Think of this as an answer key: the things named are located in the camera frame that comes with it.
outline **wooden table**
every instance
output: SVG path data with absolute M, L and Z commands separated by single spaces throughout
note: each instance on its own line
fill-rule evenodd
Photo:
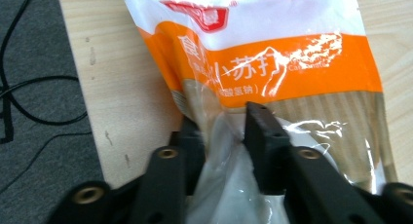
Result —
M 385 89 L 397 175 L 413 184 L 413 0 L 358 3 Z M 116 188 L 144 172 L 181 114 L 124 0 L 60 4 L 103 174 Z

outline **transparent plastic packaging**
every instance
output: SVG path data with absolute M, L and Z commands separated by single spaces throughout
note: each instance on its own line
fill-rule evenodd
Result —
M 207 161 L 189 223 L 283 223 L 243 145 L 247 101 L 295 146 L 320 150 L 373 194 L 396 181 L 380 77 L 357 0 L 125 0 Z

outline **red logo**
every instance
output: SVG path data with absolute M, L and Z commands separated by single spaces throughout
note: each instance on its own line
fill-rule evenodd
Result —
M 224 29 L 227 25 L 228 8 L 203 7 L 188 2 L 161 1 L 171 10 L 191 17 L 204 32 Z

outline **plastic bag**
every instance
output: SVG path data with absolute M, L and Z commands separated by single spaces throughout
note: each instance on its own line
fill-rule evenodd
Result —
M 198 124 L 209 150 L 189 204 L 192 223 L 283 219 L 279 201 L 259 195 L 247 172 L 247 101 L 274 111 L 294 145 L 329 155 L 350 183 L 378 193 L 396 181 L 383 90 L 357 0 L 125 1 L 176 105 Z

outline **gray carpet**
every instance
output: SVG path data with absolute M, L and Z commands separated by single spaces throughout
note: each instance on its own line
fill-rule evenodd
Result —
M 23 0 L 0 0 L 0 40 Z M 50 75 L 77 76 L 58 0 L 31 0 L 5 54 L 9 84 Z M 81 115 L 85 103 L 73 81 L 50 81 L 14 92 L 31 114 L 49 121 Z M 23 171 L 52 136 L 91 131 L 88 118 L 64 127 L 37 124 L 12 107 L 15 137 L 0 144 L 0 190 Z M 4 136 L 3 122 L 0 135 Z M 59 200 L 72 187 L 102 180 L 91 134 L 53 140 L 30 169 L 0 194 L 0 223 L 45 223 Z

